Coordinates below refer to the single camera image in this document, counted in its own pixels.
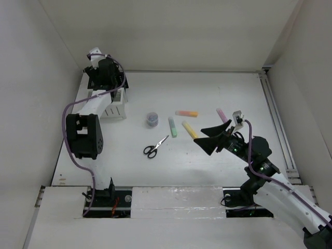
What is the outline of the green highlighter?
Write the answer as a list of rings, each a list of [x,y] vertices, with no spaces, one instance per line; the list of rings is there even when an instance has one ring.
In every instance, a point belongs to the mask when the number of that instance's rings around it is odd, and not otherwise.
[[[169,121],[170,130],[171,130],[171,135],[173,138],[175,138],[175,137],[177,137],[177,129],[176,129],[173,117],[169,117],[168,121]]]

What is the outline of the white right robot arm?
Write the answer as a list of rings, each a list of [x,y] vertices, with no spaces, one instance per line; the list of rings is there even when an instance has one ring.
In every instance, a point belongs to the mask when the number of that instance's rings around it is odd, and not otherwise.
[[[260,136],[243,135],[231,121],[201,129],[206,136],[194,142],[208,155],[223,149],[247,163],[248,180],[232,192],[224,191],[222,203],[234,211],[258,205],[288,224],[306,248],[331,248],[331,214],[299,192],[268,157],[272,151]]]

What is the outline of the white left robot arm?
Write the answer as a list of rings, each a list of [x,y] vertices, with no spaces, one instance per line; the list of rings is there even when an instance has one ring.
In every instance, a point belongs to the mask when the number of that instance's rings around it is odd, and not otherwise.
[[[101,171],[94,163],[104,148],[100,119],[122,116],[120,108],[112,104],[122,101],[128,82],[122,66],[110,55],[93,51],[87,57],[91,66],[86,67],[84,72],[89,77],[91,95],[65,107],[62,132],[74,165],[91,175],[92,186],[86,197],[98,199],[108,206],[115,201],[115,186],[112,179],[103,181]]]

